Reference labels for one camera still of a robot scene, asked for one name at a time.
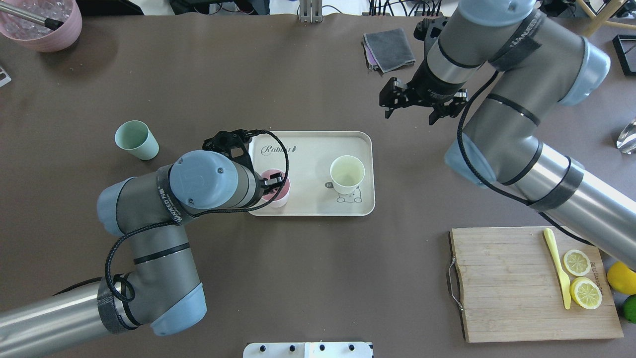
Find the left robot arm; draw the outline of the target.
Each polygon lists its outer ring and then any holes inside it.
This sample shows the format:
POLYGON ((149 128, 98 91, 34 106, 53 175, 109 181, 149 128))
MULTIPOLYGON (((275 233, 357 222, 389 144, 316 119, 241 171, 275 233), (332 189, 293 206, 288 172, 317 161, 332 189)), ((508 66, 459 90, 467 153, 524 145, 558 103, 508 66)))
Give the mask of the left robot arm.
POLYGON ((262 177, 246 145, 265 129, 220 131, 173 165, 102 191, 97 213, 117 240, 100 278, 1 315, 1 356, 37 358, 150 325, 179 333, 205 316, 204 288, 185 226, 212 213, 263 207, 288 174, 262 177))

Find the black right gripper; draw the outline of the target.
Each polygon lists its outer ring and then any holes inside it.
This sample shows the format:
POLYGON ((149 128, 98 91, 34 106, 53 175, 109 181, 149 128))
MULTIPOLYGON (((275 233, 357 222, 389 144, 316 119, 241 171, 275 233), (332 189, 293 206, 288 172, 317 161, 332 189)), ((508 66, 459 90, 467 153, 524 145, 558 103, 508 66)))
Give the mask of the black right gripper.
POLYGON ((462 83, 448 83, 435 76, 416 76, 408 83, 391 77, 380 91, 379 105, 385 109, 385 119, 399 108, 432 108, 428 124, 434 125, 440 118, 456 118, 463 111, 468 93, 462 86, 462 83))

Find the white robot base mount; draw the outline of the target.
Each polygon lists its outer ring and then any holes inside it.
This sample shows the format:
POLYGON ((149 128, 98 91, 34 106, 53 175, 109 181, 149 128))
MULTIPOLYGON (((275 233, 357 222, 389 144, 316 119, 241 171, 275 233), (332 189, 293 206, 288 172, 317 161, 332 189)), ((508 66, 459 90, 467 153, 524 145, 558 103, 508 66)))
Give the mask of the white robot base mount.
POLYGON ((368 342, 279 342, 252 343, 243 358, 373 358, 368 342))

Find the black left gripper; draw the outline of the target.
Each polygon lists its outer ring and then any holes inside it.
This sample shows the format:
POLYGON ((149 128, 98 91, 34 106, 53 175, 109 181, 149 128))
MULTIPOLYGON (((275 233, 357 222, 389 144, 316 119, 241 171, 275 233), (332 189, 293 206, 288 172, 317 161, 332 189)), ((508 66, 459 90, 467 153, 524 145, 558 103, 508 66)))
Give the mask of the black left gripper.
MULTIPOLYGON (((254 172, 250 154, 246 145, 255 136, 255 130, 247 131, 238 129, 236 131, 219 131, 215 136, 204 141, 202 150, 220 153, 234 163, 246 167, 250 172, 254 172)), ((262 188, 264 194, 273 193, 284 186, 283 177, 263 178, 262 188)))

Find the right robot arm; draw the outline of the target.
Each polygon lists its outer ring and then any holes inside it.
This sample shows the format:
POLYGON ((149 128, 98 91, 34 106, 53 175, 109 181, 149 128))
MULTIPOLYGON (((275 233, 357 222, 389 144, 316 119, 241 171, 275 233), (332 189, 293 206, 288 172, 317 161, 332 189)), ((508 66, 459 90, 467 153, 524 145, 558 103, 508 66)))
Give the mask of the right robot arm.
POLYGON ((462 0, 412 80, 380 92, 397 108, 434 108, 430 124, 457 116, 448 104, 484 64, 500 74, 458 128, 449 164, 475 183, 513 186, 520 201, 635 268, 635 202, 534 136, 556 104, 575 105, 606 77, 610 59, 588 39, 534 8, 533 0, 462 0))

